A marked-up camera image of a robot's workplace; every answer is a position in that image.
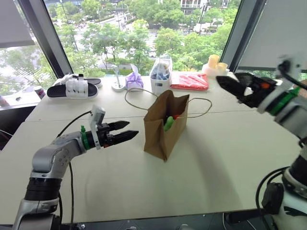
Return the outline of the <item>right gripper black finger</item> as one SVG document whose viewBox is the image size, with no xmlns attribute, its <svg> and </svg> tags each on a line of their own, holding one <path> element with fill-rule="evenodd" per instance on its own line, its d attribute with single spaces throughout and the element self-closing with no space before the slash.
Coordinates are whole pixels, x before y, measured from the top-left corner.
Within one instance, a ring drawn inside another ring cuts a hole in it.
<svg viewBox="0 0 307 230">
<path fill-rule="evenodd" d="M 257 108 L 257 98 L 253 94 L 238 96 L 238 103 L 244 104 L 249 108 Z"/>
<path fill-rule="evenodd" d="M 216 80 L 221 88 L 234 96 L 244 96 L 245 86 L 229 76 L 217 76 Z"/>
</svg>

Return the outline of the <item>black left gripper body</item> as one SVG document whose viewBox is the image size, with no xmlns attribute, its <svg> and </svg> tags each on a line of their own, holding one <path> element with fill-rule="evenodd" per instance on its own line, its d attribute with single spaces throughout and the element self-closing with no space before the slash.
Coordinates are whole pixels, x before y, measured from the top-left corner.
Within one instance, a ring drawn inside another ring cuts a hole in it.
<svg viewBox="0 0 307 230">
<path fill-rule="evenodd" d="M 114 145 L 114 136 L 110 134 L 114 130 L 113 123 L 103 123 L 97 126 L 97 136 L 99 140 L 100 147 L 107 148 Z"/>
</svg>

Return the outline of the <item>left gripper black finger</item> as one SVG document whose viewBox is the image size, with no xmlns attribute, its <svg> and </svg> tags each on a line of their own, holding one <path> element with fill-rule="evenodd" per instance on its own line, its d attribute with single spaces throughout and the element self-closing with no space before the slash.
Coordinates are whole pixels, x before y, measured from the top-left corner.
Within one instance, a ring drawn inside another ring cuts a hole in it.
<svg viewBox="0 0 307 230">
<path fill-rule="evenodd" d="M 123 121 L 123 120 L 109 123 L 109 131 L 114 131 L 114 130 L 123 129 L 124 127 L 126 127 L 126 126 L 129 125 L 129 124 L 130 124 L 130 122 L 128 122 L 128 121 Z"/>
<path fill-rule="evenodd" d="M 119 134 L 116 134 L 113 136 L 112 144 L 117 145 L 119 143 L 129 141 L 133 139 L 139 132 L 136 130 L 127 130 L 124 132 L 121 132 Z"/>
</svg>

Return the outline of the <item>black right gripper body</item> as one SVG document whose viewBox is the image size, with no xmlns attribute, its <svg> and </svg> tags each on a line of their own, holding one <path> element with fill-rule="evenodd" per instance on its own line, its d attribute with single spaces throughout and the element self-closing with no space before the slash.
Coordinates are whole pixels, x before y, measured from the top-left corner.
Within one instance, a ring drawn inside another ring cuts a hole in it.
<svg viewBox="0 0 307 230">
<path fill-rule="evenodd" d="M 257 108 L 277 86 L 277 81 L 268 77 L 257 77 L 250 72 L 239 72 L 235 76 L 246 87 L 244 95 L 253 94 L 257 98 Z"/>
</svg>

